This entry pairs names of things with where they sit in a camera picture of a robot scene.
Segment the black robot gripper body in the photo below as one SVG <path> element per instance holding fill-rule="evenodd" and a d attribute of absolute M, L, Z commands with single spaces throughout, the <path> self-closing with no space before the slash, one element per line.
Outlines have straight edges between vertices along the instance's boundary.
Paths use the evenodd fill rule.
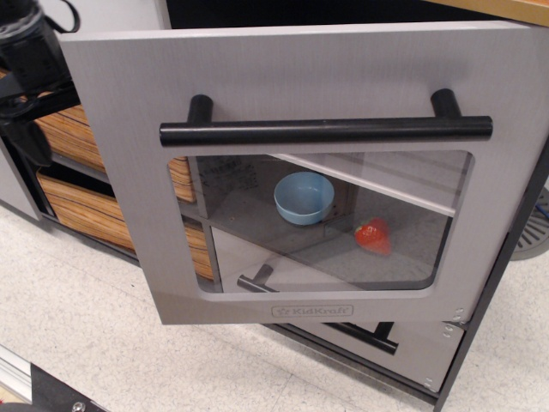
<path fill-rule="evenodd" d="M 74 88 L 57 39 L 75 33 L 46 15 L 37 1 L 1 2 L 1 119 L 12 120 L 33 110 L 45 92 L 57 95 Z"/>

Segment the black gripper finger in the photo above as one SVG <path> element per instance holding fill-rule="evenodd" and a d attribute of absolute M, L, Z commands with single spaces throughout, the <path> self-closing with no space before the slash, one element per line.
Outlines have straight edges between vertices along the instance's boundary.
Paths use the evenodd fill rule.
<path fill-rule="evenodd" d="M 51 146 L 34 121 L 3 122 L 1 131 L 33 164 L 41 167 L 51 165 Z"/>

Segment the black metal robot base plate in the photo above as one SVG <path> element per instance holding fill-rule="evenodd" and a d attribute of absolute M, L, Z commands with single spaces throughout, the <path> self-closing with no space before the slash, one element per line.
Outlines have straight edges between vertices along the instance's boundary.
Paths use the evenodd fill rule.
<path fill-rule="evenodd" d="M 2 411 L 107 411 L 33 363 L 28 370 L 1 367 L 1 386 L 26 400 L 25 403 L 2 401 Z"/>

